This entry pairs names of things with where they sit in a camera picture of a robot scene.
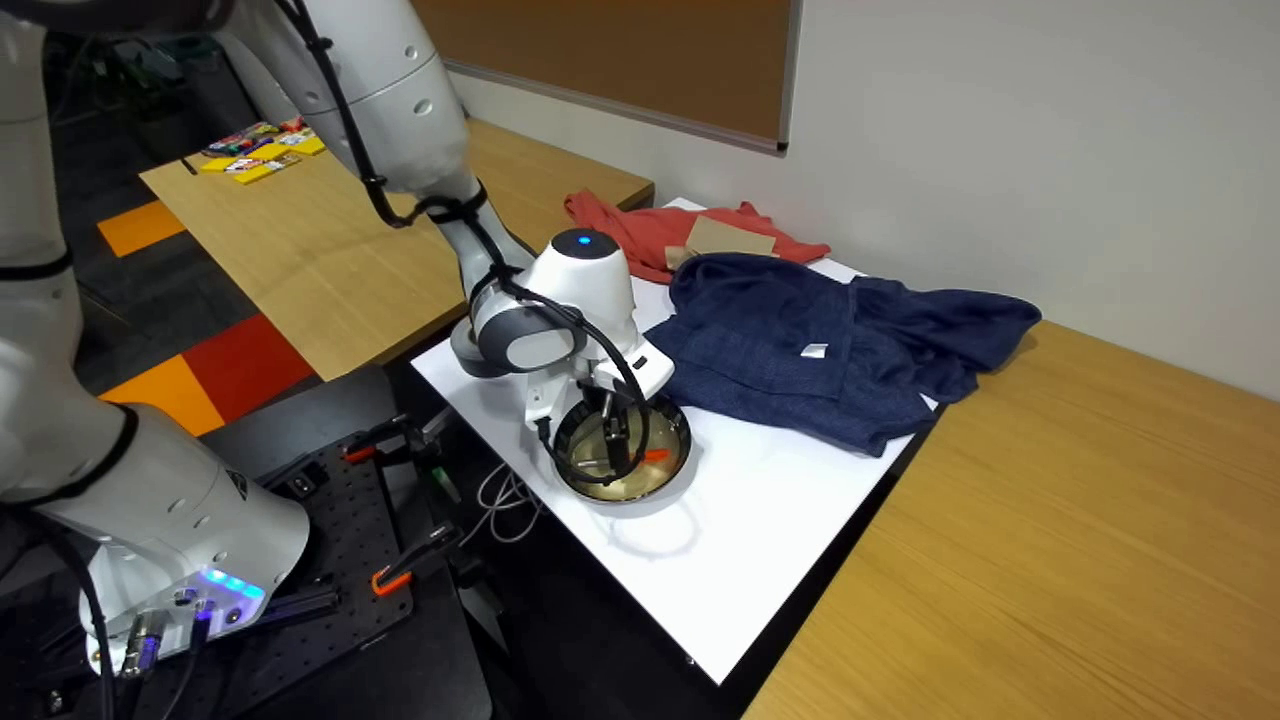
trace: wooden table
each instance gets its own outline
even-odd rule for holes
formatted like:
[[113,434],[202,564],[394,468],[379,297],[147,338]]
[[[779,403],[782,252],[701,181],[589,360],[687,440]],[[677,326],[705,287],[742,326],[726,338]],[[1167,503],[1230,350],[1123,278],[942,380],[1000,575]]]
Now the wooden table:
[[1280,716],[1280,403],[1040,326],[747,716]]
[[[620,207],[653,202],[641,176],[490,123],[471,123],[466,164],[529,248],[568,229],[568,191],[592,189]],[[192,176],[185,164],[151,168],[143,185],[320,380],[394,356],[465,309],[445,238],[427,222],[407,231],[384,229],[354,176],[327,154],[248,189]]]

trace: wooden wall panel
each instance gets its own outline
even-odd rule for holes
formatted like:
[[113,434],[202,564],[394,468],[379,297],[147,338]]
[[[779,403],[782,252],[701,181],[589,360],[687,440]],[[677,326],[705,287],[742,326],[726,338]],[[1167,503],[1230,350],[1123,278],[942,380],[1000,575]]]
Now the wooden wall panel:
[[800,0],[410,0],[465,72],[782,148]]

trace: cable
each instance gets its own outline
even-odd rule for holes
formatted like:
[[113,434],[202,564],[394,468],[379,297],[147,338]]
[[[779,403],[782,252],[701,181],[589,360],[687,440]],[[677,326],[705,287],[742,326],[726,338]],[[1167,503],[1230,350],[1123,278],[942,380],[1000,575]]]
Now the cable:
[[177,708],[179,708],[185,697],[188,697],[192,675],[196,675],[196,667],[188,667],[185,682],[177,682],[177,687],[170,687],[161,720],[170,720],[170,716],[177,716]]
[[[496,542],[496,544],[523,544],[529,538],[531,538],[531,528],[535,528],[535,521],[545,518],[545,510],[531,499],[531,493],[523,487],[523,479],[511,472],[511,468],[505,468],[505,466],[496,466],[479,484],[475,484],[475,503],[483,510],[479,511],[479,521],[466,528],[466,538],[457,544],[457,550],[466,550],[475,538],[479,538],[479,528],[486,528],[486,538]],[[505,532],[501,528],[501,518],[505,511],[517,511],[517,510],[531,510],[531,518],[523,521],[523,528],[521,532]]]
[[25,542],[25,544],[0,564],[0,575],[8,575],[30,550],[41,550],[41,542]]
[[[540,297],[540,291],[531,291],[531,287],[523,287],[523,286],[511,286],[511,287],[517,287],[517,291],[511,291],[517,300],[535,300],[535,304],[545,304],[545,309],[551,312],[551,322],[555,322],[555,312],[568,312],[564,304],[555,304],[555,300],[546,300],[546,297]],[[631,365],[625,360],[625,354],[620,354],[589,317],[578,317],[578,312],[575,312],[575,327],[589,333],[589,338],[605,350],[608,365],[625,375],[625,387],[631,394],[631,401],[643,403],[643,387],[641,387]],[[546,434],[546,428],[540,428],[540,440],[545,440],[545,450],[555,455],[558,468],[575,468],[575,466],[551,443],[551,434]],[[647,414],[641,407],[641,443],[636,443],[636,451],[627,451],[627,466],[625,466],[625,468],[610,468],[608,478],[575,472],[575,484],[610,484],[610,479],[636,472],[636,468],[643,466],[643,451],[647,451]]]
[[42,518],[28,511],[28,510],[8,510],[8,511],[28,521],[28,528],[34,532],[30,544],[48,544],[63,560],[70,584],[84,592],[88,617],[90,617],[90,636],[94,636],[94,671],[100,671],[100,685],[94,685],[100,687],[94,694],[100,708],[94,711],[103,720],[113,720],[115,716],[113,636],[108,636],[103,603],[94,597],[94,584],[90,584],[81,551],[70,550],[63,528],[57,528],[53,521],[42,521]]
[[316,29],[316,19],[313,19],[313,14],[308,14],[304,0],[274,0],[274,10],[279,10],[285,19],[290,26],[290,33],[308,46],[308,53],[313,53],[313,62],[316,62],[316,70],[320,70],[320,82],[324,82],[324,88],[327,88],[327,95],[333,95],[333,106],[334,106],[334,116],[340,116],[340,123],[344,123],[344,133],[348,133],[352,164],[354,164],[354,171],[359,171],[359,185],[365,185],[375,215],[379,215],[384,224],[392,224],[392,229],[407,229],[414,215],[427,212],[427,206],[422,206],[422,202],[410,206],[407,215],[398,215],[398,212],[392,207],[392,202],[386,202],[386,191],[384,191],[386,181],[371,168],[371,158],[366,158],[366,144],[365,144],[365,137],[359,137],[354,114],[352,114],[352,106],[348,106],[348,95],[344,95],[344,88],[340,88],[340,82],[334,82],[334,70],[333,70],[333,62],[327,62],[333,40],[320,36],[320,29]]

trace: white surface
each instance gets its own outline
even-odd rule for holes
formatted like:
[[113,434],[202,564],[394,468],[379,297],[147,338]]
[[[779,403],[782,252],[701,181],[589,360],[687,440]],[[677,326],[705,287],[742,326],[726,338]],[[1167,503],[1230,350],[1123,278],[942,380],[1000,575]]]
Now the white surface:
[[1280,396],[1277,0],[805,0],[790,154],[453,76],[490,123],[750,202],[842,266],[1017,291]]
[[[636,281],[641,326],[653,327],[666,312],[666,287]],[[687,407],[691,472],[643,503],[605,510],[558,484],[521,426],[511,380],[465,375],[446,345],[414,356],[410,367],[716,685],[908,443],[894,440],[872,461],[800,434]]]

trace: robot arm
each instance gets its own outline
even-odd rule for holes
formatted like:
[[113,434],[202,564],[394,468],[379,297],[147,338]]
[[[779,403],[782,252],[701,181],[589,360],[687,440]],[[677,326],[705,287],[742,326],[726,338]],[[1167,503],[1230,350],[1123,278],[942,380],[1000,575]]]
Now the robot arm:
[[471,371],[521,371],[531,428],[555,428],[578,383],[647,401],[672,375],[636,333],[614,245],[564,238],[531,262],[505,231],[465,171],[465,114],[407,0],[0,0],[0,503],[100,542],[88,573],[113,655],[170,597],[208,597],[210,636],[248,630],[298,560],[308,518],[236,484],[162,418],[75,383],[81,300],[57,224],[41,29],[220,33],[238,70],[260,70],[248,88],[274,93],[263,109],[289,95],[375,206],[410,191],[410,215],[441,224],[471,300],[453,345]]
[[[631,383],[641,396],[672,375],[636,333],[627,267],[610,240],[564,240],[531,262],[505,231],[465,168],[465,114],[407,0],[245,0],[220,40],[228,56],[248,49],[263,63],[269,82],[248,88],[273,106],[279,83],[386,224],[410,224],[414,212],[435,222],[471,300],[453,350],[475,375],[521,371],[531,428],[564,418],[578,375],[605,387]],[[414,212],[394,215],[384,189],[410,191]]]

